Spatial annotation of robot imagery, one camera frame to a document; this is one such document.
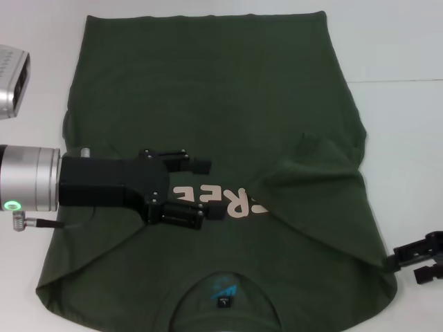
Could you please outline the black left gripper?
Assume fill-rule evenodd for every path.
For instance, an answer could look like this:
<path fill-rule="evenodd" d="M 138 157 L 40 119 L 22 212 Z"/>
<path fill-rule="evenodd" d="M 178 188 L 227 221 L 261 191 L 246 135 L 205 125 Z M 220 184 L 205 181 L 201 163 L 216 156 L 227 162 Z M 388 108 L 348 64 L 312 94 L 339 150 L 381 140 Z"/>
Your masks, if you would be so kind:
<path fill-rule="evenodd" d="M 64 207 L 127 208 L 146 224 L 200 230 L 205 220 L 222 220 L 226 204 L 166 202 L 169 172 L 207 175 L 211 167 L 210 160 L 191 158 L 185 149 L 128 159 L 64 156 L 58 199 Z"/>

